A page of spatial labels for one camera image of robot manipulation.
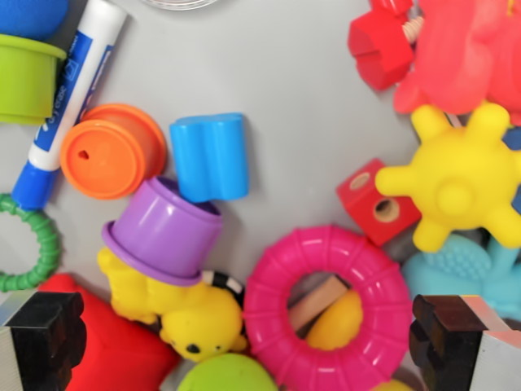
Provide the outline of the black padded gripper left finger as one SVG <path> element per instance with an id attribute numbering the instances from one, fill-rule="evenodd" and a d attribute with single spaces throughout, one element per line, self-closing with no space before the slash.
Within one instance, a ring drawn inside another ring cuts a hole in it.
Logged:
<path id="1" fill-rule="evenodd" d="M 17 291 L 1 302 L 1 389 L 65 390 L 86 346 L 77 292 Z"/>

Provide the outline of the black padded gripper right finger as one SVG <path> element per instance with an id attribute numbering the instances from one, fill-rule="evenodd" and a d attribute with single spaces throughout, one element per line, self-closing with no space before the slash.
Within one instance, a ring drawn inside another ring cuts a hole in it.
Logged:
<path id="1" fill-rule="evenodd" d="M 430 390 L 519 390 L 520 330 L 476 295 L 413 301 L 409 351 Z"/>

